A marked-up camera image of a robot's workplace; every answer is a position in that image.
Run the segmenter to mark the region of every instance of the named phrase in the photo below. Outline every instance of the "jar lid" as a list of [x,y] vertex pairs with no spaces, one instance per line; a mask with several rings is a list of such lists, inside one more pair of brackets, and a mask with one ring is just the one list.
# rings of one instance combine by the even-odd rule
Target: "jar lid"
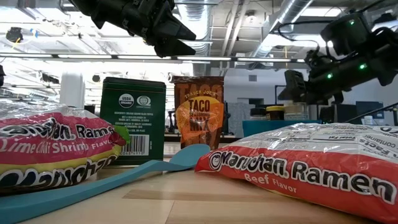
[[267,111],[283,111],[283,106],[268,106]]
[[266,109],[264,108],[252,108],[250,109],[250,116],[265,116]]

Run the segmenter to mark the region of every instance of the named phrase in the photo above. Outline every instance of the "trader joe's taco seasoning packet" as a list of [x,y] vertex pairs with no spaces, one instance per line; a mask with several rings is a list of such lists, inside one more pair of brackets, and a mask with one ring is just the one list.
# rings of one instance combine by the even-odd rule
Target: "trader joe's taco seasoning packet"
[[224,77],[174,77],[175,114],[181,148],[220,143],[224,116]]

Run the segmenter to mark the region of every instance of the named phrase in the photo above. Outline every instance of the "blue silicone spatula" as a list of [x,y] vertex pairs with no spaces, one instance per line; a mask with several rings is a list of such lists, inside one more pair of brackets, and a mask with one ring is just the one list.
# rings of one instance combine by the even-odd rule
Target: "blue silicone spatula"
[[209,146],[195,144],[185,147],[170,162],[149,161],[122,174],[61,189],[0,197],[0,223],[16,223],[58,210],[132,182],[153,171],[181,171],[193,168],[199,158],[210,152]]

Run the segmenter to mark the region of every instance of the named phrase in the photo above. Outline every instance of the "wooden table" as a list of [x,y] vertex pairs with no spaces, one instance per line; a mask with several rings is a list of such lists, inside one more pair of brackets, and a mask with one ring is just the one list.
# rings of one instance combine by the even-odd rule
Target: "wooden table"
[[[124,172],[104,169],[105,178]],[[146,177],[24,223],[255,224],[370,223],[273,194],[245,180],[192,170]]]

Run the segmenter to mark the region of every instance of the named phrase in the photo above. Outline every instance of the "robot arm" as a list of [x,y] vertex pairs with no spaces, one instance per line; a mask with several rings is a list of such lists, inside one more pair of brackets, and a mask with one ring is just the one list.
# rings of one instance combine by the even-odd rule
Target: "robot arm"
[[398,73],[398,34],[386,27],[371,32],[362,12],[329,23],[321,36],[333,42],[337,55],[347,56],[337,60],[319,50],[309,51],[305,59],[310,67],[308,81],[299,72],[286,71],[286,89],[278,96],[280,100],[327,105],[333,96],[335,103],[342,103],[342,91],[374,78],[386,86]]
[[97,28],[105,22],[142,37],[160,57],[194,55],[195,50],[179,39],[195,40],[196,35],[172,14],[173,0],[70,0]]

